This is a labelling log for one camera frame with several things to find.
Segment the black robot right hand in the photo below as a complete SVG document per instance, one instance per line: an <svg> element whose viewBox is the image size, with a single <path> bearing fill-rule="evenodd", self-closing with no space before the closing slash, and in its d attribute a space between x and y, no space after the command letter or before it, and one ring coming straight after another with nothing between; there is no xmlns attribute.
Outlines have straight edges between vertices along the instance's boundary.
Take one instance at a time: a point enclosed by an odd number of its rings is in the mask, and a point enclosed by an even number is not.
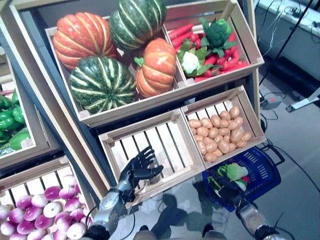
<svg viewBox="0 0 320 240"><path fill-rule="evenodd" d="M237 208L245 198L245 192L235 182L227 176L209 176L207 178L208 187L212 195L225 208Z"/></svg>

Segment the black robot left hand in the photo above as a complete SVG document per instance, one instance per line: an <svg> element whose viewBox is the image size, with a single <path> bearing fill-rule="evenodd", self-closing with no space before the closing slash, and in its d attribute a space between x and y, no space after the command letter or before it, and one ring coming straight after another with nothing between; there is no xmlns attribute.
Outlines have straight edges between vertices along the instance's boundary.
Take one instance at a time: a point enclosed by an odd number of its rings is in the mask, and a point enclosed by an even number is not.
<svg viewBox="0 0 320 240"><path fill-rule="evenodd" d="M158 176L163 165L150 167L155 161L155 151L151 146L140 151L122 170L117 188L121 191L133 191L140 180L150 180Z"/></svg>

